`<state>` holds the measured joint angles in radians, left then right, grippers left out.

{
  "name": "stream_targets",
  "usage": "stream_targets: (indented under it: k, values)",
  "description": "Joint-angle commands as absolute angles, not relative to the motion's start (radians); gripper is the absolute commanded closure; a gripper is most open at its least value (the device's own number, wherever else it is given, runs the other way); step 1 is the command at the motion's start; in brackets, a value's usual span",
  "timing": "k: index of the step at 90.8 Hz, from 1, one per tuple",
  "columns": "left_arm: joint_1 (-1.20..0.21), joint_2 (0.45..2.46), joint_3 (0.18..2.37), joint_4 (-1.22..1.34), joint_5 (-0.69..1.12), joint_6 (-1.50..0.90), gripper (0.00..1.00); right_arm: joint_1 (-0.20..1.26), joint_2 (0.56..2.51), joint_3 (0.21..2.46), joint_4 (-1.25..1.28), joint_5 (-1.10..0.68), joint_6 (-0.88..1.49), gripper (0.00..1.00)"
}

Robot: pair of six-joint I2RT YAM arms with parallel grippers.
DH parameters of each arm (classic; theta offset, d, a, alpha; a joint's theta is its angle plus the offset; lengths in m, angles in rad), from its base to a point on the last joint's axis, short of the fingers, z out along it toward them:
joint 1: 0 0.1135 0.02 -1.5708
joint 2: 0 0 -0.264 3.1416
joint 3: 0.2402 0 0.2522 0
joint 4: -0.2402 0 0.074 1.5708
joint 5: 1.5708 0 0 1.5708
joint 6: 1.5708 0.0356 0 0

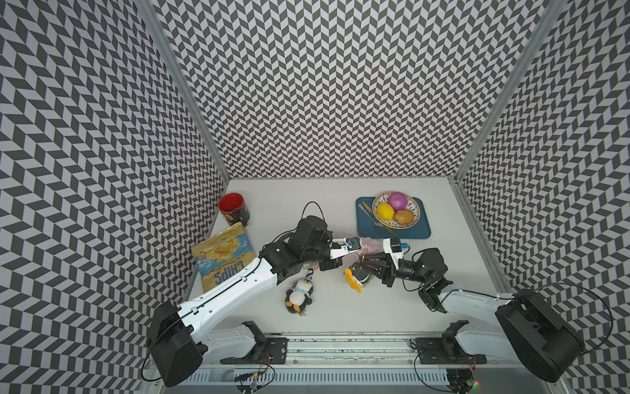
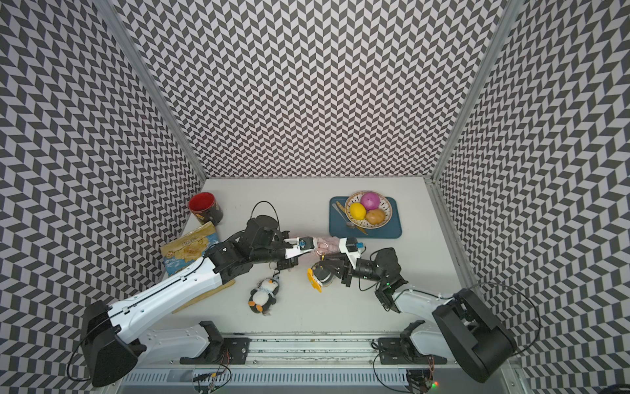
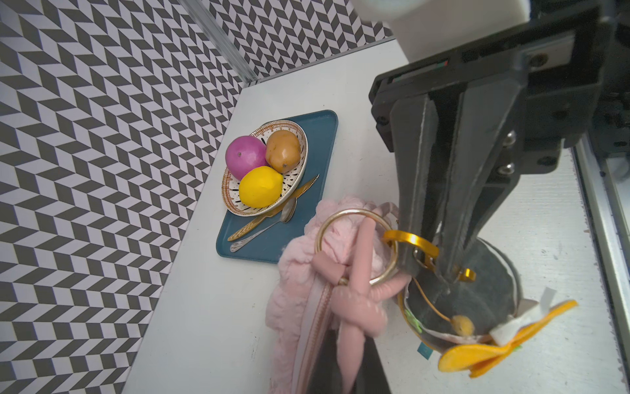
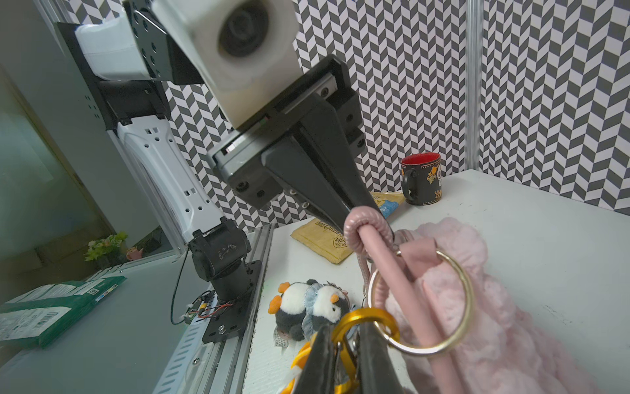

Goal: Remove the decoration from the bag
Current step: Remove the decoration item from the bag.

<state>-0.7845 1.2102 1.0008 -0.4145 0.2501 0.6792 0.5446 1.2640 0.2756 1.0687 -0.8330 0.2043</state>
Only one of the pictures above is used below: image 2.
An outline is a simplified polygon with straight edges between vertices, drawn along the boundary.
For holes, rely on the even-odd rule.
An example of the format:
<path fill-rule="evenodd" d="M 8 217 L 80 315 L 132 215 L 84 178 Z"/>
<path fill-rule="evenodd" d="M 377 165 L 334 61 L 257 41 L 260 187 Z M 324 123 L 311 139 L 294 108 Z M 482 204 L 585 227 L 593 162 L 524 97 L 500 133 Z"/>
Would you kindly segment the penguin plush charm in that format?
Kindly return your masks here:
<path fill-rule="evenodd" d="M 267 277 L 259 282 L 250 292 L 248 306 L 255 314 L 267 315 L 270 308 L 277 303 L 280 290 L 279 276 Z"/>

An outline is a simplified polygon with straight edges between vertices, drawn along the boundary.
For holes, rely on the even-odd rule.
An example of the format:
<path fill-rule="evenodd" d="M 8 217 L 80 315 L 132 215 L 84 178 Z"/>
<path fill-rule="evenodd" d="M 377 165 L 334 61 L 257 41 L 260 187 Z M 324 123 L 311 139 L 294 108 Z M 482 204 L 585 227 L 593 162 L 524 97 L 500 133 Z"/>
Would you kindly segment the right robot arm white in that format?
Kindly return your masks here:
<path fill-rule="evenodd" d="M 354 280 L 372 281 L 385 311 L 416 317 L 393 344 L 377 341 L 377 351 L 388 363 L 452 361 L 473 380 L 484 383 L 505 361 L 531 348 L 530 344 L 518 346 L 515 335 L 472 288 L 435 295 L 409 285 L 401 272 L 392 248 L 376 251 L 370 259 L 363 259 L 359 251 L 346 251 L 321 257 L 308 270 L 308 280 L 318 291 L 333 278 L 346 287 Z"/>

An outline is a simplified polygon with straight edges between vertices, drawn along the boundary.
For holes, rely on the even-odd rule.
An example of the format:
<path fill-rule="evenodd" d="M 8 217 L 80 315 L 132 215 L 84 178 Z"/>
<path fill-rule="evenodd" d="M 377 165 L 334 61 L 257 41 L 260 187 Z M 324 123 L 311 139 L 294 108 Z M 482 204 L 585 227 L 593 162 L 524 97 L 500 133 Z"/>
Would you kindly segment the pink fluffy bag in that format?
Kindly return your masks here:
<path fill-rule="evenodd" d="M 336 236 L 315 237 L 313 238 L 313 243 L 315 246 L 314 253 L 318 256 L 319 259 L 328 254 L 338 254 L 341 252 L 340 242 L 341 239 Z"/>

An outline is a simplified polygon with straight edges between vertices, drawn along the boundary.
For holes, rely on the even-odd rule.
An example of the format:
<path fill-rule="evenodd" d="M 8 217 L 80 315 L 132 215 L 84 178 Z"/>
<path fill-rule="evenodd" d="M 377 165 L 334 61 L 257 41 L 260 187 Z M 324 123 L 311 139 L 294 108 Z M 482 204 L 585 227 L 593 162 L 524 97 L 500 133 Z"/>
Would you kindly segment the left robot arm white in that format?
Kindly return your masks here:
<path fill-rule="evenodd" d="M 164 316 L 198 296 L 247 274 L 254 265 L 276 263 L 288 269 L 315 249 L 311 236 L 291 238 L 274 218 L 251 218 L 242 231 L 208 248 L 180 272 L 111 305 L 98 300 L 85 308 L 75 353 L 84 356 L 85 382 L 105 387 L 124 378 L 138 364 L 167 358 L 201 356 L 210 343 L 197 327 L 152 333 Z"/>

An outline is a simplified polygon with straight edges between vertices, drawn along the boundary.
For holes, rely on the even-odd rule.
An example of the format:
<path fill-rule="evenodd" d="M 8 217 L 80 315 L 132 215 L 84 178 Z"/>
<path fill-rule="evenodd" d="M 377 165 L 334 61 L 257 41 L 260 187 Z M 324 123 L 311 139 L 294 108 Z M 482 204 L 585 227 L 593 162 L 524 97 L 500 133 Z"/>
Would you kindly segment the grey plush yellow flower charm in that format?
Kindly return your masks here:
<path fill-rule="evenodd" d="M 310 284 L 320 293 L 323 292 L 324 287 L 332 283 L 334 277 L 333 273 L 321 264 L 314 264 L 307 272 Z"/>

